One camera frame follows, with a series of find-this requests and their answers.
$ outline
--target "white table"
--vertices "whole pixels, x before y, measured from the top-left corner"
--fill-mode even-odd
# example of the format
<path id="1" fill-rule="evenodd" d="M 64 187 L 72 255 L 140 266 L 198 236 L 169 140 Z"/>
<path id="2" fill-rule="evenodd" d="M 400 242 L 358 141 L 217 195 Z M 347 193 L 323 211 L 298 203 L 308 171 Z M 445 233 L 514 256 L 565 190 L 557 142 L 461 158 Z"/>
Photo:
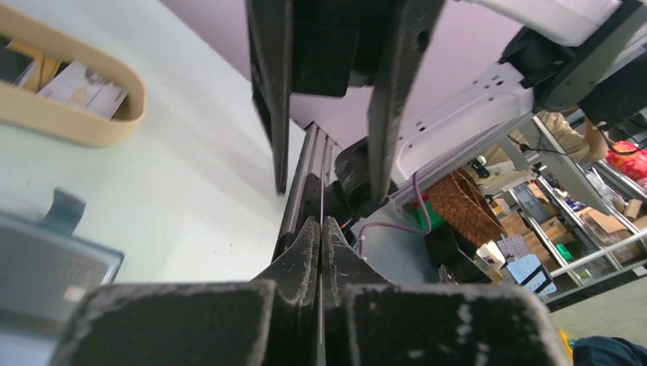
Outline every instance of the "white table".
<path id="1" fill-rule="evenodd" d="M 126 253 L 117 281 L 245 281 L 266 267 L 285 199 L 248 81 L 153 0 L 2 2 L 132 67 L 148 113 L 102 149 L 0 124 L 0 209 L 38 220 L 55 187 L 85 199 L 75 234 Z M 291 129 L 291 172 L 303 136 Z"/>

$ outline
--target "wooden tray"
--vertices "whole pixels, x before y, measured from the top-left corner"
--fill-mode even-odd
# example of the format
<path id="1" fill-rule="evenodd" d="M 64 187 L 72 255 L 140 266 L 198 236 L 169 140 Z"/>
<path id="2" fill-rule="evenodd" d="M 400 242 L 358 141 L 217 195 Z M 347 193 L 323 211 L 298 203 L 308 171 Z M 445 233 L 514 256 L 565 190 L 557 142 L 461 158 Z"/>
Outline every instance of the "wooden tray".
<path id="1" fill-rule="evenodd" d="M 125 140 L 146 113 L 146 89 L 128 66 L 94 47 L 0 4 L 0 34 L 64 62 L 79 61 L 128 90 L 112 119 L 0 82 L 0 120 L 91 146 Z"/>

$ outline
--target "brown woven basket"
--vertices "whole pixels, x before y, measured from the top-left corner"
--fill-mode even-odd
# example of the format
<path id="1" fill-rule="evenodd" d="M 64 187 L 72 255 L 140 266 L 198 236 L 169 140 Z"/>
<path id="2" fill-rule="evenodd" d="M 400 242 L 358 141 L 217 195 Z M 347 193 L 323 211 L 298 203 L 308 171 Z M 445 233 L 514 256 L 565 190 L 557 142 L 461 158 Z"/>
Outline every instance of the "brown woven basket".
<path id="1" fill-rule="evenodd" d="M 501 238 L 504 228 L 472 177 L 459 169 L 427 191 L 433 210 L 477 248 Z"/>

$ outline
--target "screw hole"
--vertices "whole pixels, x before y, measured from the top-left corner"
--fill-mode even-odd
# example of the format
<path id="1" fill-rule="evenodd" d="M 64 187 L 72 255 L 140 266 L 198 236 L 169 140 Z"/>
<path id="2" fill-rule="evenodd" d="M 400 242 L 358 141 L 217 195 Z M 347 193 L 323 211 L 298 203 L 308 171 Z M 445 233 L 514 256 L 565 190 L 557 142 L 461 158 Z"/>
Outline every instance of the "screw hole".
<path id="1" fill-rule="evenodd" d="M 418 34 L 418 51 L 420 53 L 423 53 L 425 50 L 427 50 L 427 46 L 429 46 L 430 42 L 430 37 L 429 37 L 429 31 L 423 30 Z"/>

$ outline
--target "shelving unit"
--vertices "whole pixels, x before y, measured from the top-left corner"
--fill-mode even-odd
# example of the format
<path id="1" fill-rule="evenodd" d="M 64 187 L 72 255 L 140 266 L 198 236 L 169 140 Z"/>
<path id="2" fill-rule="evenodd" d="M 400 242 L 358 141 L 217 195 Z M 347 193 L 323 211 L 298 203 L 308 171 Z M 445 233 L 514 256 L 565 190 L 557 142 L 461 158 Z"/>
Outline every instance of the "shelving unit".
<path id="1" fill-rule="evenodd" d="M 594 162 L 592 166 L 600 173 L 600 176 L 611 188 L 621 192 L 625 198 L 634 198 L 647 203 L 647 194 L 634 181 L 616 172 L 609 163 L 601 161 Z"/>
<path id="2" fill-rule="evenodd" d="M 647 236 L 647 230 L 641 232 L 622 214 L 610 207 L 612 214 L 627 226 L 632 236 L 612 246 L 605 246 L 584 224 L 584 221 L 556 194 L 555 190 L 544 178 L 539 177 L 537 185 L 558 208 L 560 216 L 565 222 L 573 228 L 572 233 L 577 239 L 577 242 L 568 246 L 568 251 L 574 258 L 567 262 L 559 255 L 554 243 L 548 239 L 533 217 L 533 209 L 535 208 L 533 203 L 530 202 L 529 204 L 528 200 L 521 200 L 517 197 L 517 194 L 523 189 L 515 188 L 508 192 L 520 209 L 523 218 L 560 267 L 551 272 L 553 281 L 558 288 L 557 292 L 542 298 L 551 310 L 556 311 L 570 306 L 573 303 L 601 294 L 638 278 L 632 270 L 636 267 L 647 265 L 647 252 L 623 264 L 616 260 L 612 252 L 625 248 L 636 241 L 644 242 L 643 238 Z M 627 194 L 628 197 L 634 197 L 629 196 L 629 194 L 638 193 L 631 191 L 632 188 L 621 183 L 618 185 L 620 187 L 613 187 Z"/>

